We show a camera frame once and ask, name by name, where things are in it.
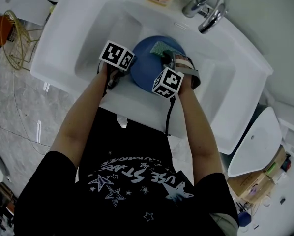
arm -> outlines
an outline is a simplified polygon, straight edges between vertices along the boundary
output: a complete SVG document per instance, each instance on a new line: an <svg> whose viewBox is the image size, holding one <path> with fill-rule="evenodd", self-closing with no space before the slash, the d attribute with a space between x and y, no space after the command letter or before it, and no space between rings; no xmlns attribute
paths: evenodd
<svg viewBox="0 0 294 236"><path fill-rule="evenodd" d="M107 65L96 75L83 94L68 111L51 146L51 150L67 156L78 168L99 107L107 79Z"/></svg>
<svg viewBox="0 0 294 236"><path fill-rule="evenodd" d="M206 116L191 89L191 77L184 76L179 97L193 157L194 185L212 173L222 173L217 144Z"/></svg>

green sponge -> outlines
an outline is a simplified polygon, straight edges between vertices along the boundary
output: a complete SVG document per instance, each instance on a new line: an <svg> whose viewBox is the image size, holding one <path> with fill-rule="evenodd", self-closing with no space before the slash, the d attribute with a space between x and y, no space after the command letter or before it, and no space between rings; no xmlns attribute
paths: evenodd
<svg viewBox="0 0 294 236"><path fill-rule="evenodd" d="M160 57L164 57L163 52L167 50L181 54L181 52L179 52L178 50L174 49L173 47L171 47L170 45L167 45L166 43L162 41L157 41L155 45L153 46L153 48L150 50L150 53L156 54Z"/></svg>

black cable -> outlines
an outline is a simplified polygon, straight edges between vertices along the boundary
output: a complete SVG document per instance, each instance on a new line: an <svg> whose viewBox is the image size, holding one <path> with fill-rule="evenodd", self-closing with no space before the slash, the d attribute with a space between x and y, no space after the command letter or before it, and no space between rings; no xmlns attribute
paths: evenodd
<svg viewBox="0 0 294 236"><path fill-rule="evenodd" d="M246 209L244 208L244 206L243 206L241 203L239 203L239 204L241 205L241 207L242 207L243 210L246 210Z"/></svg>
<svg viewBox="0 0 294 236"><path fill-rule="evenodd" d="M40 155L44 155L44 154L41 154L39 151L37 151L37 150L35 149L35 147L33 146L32 142L31 142L31 140L30 140L30 138L29 138L29 135L28 135L28 133L27 133L27 131L26 131L26 129L25 129L25 126L24 126L24 124L23 124L23 121L21 120L20 113L19 113L19 110L18 110L18 107L17 107L16 96L15 96L15 71L14 71L14 73L13 73L13 94L14 94L15 107L16 107L16 110L17 110L17 113L18 113L18 116L19 116L20 122L21 122L21 124L22 124L22 126L23 126L23 128L24 128L25 133L26 133L27 140L30 142L31 146L33 147L33 149L34 149L38 154L40 154Z"/></svg>
<svg viewBox="0 0 294 236"><path fill-rule="evenodd" d="M107 88L108 88L108 84L109 84L109 80L110 80L110 74L111 74L111 65L107 64L107 80L106 80L106 84L104 86L102 98L107 94Z"/></svg>
<svg viewBox="0 0 294 236"><path fill-rule="evenodd" d="M36 141L30 140L30 139L28 139L28 138L26 138L26 137L24 137L24 136L22 136L22 135L16 134L16 133L14 133L13 131L10 131L10 130L7 130L7 129L4 129L4 128L2 128L2 127L0 127L0 129L5 130L6 132L12 133L12 134L14 134L14 135L16 135L16 136L19 136L19 137L21 137L21 138L23 138L23 139L26 139L26 140L28 140L28 141L30 141L30 142L32 142L32 143L40 144L40 145L43 145L43 146L45 146L45 147L49 147L49 148L51 147L50 145L45 145L45 144L42 144L42 143L38 143L38 142L36 142Z"/></svg>
<svg viewBox="0 0 294 236"><path fill-rule="evenodd" d="M99 74L99 66L101 64L101 61L99 62L98 64L98 68L97 68L97 74ZM107 94L107 88L108 88L108 85L109 85L109 80L110 80L110 73L111 73L111 65L110 64L107 64L107 80L106 80L106 83L104 85L104 91L103 91L103 95L102 95L102 98Z"/></svg>
<svg viewBox="0 0 294 236"><path fill-rule="evenodd" d="M170 115L171 115L171 111L172 111L172 108L176 102L176 97L173 96L171 99L170 99L170 102L171 102L171 106L168 110L168 114L167 114L167 120L166 120L166 136L169 136L169 121L170 121Z"/></svg>

cardboard box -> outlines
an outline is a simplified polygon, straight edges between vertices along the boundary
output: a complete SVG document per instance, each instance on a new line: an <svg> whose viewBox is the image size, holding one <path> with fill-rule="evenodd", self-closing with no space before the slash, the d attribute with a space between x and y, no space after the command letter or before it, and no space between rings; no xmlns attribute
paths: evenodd
<svg viewBox="0 0 294 236"><path fill-rule="evenodd" d="M275 186L271 178L262 171L231 177L227 182L238 197L250 203L260 201Z"/></svg>
<svg viewBox="0 0 294 236"><path fill-rule="evenodd" d="M282 145L280 145L272 161L262 171L270 178L273 178L273 176L276 175L280 167L283 165L286 158L287 156L285 149Z"/></svg>

hand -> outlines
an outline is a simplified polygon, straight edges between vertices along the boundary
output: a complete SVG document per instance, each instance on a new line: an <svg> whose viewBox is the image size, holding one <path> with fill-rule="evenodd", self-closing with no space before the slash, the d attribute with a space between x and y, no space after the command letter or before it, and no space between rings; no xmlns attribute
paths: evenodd
<svg viewBox="0 0 294 236"><path fill-rule="evenodd" d="M111 71L110 71L110 80L111 80L117 74L118 69L115 68L114 66L110 66L110 69L111 69ZM103 63L102 69L99 72L99 74L102 74L105 77L108 76L108 66L107 66L106 62Z"/></svg>
<svg viewBox="0 0 294 236"><path fill-rule="evenodd" d="M176 55L176 59L183 59L188 61L188 59L182 55ZM183 64L176 64L176 66L189 68L187 65L183 65ZM185 93L186 91L192 90L191 85L192 85L192 75L185 74L178 94L181 95Z"/></svg>

